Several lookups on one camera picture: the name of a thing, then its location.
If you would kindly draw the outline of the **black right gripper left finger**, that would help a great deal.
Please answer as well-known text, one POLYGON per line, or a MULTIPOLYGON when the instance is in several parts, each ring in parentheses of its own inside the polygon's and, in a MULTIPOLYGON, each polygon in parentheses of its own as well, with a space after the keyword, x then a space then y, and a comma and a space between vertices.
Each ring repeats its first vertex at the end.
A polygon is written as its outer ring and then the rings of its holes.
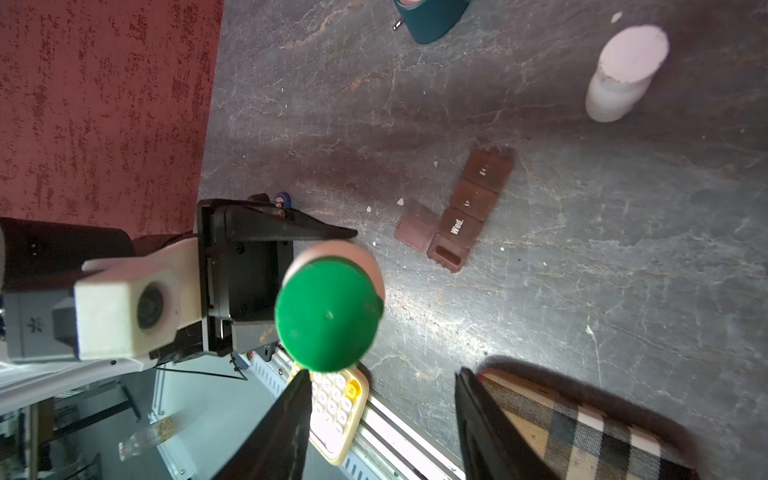
POLYGON ((300 370, 214 479, 301 479, 311 400, 310 374, 300 370))

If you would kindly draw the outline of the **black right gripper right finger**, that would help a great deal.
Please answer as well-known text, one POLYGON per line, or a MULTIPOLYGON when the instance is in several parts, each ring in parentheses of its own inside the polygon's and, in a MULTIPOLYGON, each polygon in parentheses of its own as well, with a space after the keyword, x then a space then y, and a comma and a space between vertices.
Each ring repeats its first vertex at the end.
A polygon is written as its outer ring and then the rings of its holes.
POLYGON ((464 472, 468 479, 556 479, 558 475, 529 445, 485 388, 495 376, 552 403, 559 395, 522 375, 490 367, 475 373, 467 367, 455 375, 455 411, 464 472))

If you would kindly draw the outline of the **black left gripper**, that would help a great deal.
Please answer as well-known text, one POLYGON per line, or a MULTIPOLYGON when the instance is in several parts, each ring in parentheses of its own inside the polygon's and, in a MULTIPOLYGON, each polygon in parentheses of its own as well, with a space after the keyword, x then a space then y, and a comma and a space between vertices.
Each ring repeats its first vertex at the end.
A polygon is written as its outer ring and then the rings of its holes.
POLYGON ((278 345, 274 307, 294 258, 290 241, 347 240, 358 231, 299 210, 278 208, 266 194, 207 199, 196 215, 201 281, 201 350, 219 357, 278 345))

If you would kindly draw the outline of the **green capped pill bottle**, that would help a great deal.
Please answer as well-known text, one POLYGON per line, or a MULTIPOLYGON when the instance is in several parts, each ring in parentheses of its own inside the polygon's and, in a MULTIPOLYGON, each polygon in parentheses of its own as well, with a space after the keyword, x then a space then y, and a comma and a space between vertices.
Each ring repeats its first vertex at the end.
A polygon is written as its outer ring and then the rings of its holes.
POLYGON ((314 244, 292 261, 277 295, 280 342, 313 372, 354 367, 374 343, 385 300, 383 275, 366 248, 347 240, 314 244))

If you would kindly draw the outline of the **brown weekly pill organizer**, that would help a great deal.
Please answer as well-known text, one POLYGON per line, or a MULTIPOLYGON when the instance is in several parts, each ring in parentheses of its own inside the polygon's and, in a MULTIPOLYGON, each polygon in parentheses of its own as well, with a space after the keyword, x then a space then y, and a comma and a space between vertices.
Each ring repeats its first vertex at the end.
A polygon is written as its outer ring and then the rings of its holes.
POLYGON ((514 151, 500 147, 473 150, 448 207, 440 215, 412 202, 398 220, 394 238, 451 273, 466 264, 485 222, 514 167, 514 151))

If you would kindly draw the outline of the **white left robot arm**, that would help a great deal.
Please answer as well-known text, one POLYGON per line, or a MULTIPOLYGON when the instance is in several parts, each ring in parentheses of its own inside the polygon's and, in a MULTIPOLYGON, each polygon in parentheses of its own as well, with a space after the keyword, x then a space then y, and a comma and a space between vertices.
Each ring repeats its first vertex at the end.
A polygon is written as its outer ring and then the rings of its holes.
POLYGON ((1 221, 1 410, 203 355, 278 340, 274 308, 298 241, 349 240, 264 194, 198 204, 196 227, 1 221))

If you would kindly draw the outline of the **yellow calculator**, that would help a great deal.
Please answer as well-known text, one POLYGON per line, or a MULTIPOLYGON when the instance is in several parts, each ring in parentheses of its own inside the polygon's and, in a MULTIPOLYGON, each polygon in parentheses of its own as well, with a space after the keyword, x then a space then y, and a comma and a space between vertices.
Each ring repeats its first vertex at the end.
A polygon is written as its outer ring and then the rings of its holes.
POLYGON ((309 372, 309 441, 333 466, 341 466, 357 433, 370 394, 363 372, 349 367, 333 373, 309 372))

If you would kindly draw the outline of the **plaid checkered pouch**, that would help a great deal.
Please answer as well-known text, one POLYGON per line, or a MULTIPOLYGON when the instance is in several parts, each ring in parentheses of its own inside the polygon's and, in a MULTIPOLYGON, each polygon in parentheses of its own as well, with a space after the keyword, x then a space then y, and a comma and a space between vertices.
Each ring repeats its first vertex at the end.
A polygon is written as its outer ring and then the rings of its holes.
POLYGON ((479 382, 528 451, 560 479, 697 479, 668 442, 512 373, 489 368, 479 382))

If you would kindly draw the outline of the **teal dial kitchen scale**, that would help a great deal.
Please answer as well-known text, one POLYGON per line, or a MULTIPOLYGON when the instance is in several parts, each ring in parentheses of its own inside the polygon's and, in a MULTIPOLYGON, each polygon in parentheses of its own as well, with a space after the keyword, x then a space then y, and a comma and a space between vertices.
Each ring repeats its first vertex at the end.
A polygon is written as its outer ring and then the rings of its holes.
POLYGON ((429 44, 447 34, 461 19, 470 0, 394 0, 394 5, 413 40, 429 44))

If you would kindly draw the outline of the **small white pill bottle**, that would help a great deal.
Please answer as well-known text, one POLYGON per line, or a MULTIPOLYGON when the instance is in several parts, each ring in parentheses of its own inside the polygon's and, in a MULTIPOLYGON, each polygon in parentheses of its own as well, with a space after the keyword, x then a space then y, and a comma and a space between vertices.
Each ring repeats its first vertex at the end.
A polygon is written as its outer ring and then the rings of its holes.
POLYGON ((601 123, 622 119, 645 95, 670 50, 656 25, 628 27, 604 46, 585 98, 589 117, 601 123))

